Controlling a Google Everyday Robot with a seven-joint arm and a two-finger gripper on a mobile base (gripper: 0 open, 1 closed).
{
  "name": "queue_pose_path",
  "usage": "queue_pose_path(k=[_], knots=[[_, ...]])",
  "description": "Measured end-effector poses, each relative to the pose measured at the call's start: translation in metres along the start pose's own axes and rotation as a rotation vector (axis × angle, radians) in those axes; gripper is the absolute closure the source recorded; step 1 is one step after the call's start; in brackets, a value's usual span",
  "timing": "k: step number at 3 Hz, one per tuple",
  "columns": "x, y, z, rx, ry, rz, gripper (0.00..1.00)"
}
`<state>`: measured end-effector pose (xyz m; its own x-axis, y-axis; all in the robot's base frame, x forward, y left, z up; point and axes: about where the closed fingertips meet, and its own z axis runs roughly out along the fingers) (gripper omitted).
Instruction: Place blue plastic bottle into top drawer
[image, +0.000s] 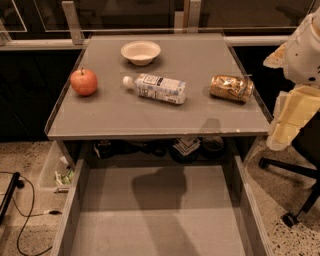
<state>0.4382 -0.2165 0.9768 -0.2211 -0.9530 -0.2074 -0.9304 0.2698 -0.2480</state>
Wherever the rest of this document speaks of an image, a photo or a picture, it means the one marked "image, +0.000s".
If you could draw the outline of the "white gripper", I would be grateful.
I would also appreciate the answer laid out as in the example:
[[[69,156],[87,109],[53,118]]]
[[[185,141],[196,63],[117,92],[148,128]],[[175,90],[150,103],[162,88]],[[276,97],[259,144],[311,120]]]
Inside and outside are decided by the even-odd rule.
[[[263,65],[283,67],[285,78],[299,83],[289,92],[281,91],[276,99],[266,145],[281,151],[320,110],[320,7],[304,18],[287,44],[280,45]]]

